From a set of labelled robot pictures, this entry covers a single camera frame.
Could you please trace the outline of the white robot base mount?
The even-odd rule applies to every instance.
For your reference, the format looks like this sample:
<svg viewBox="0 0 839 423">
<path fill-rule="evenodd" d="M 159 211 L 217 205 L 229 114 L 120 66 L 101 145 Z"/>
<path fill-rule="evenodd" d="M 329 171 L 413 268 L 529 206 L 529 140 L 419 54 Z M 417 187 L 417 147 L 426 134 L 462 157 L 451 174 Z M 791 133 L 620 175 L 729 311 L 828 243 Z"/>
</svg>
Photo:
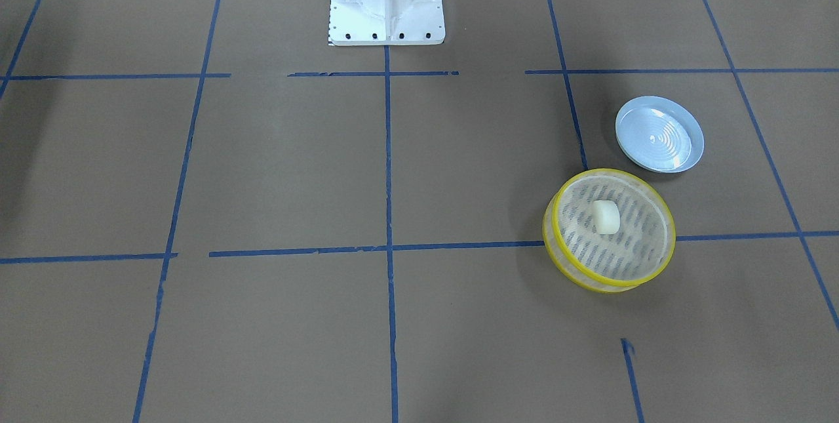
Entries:
<svg viewBox="0 0 839 423">
<path fill-rule="evenodd" d="M 443 0 L 330 0 L 330 45 L 419 46 L 444 40 Z"/>
</svg>

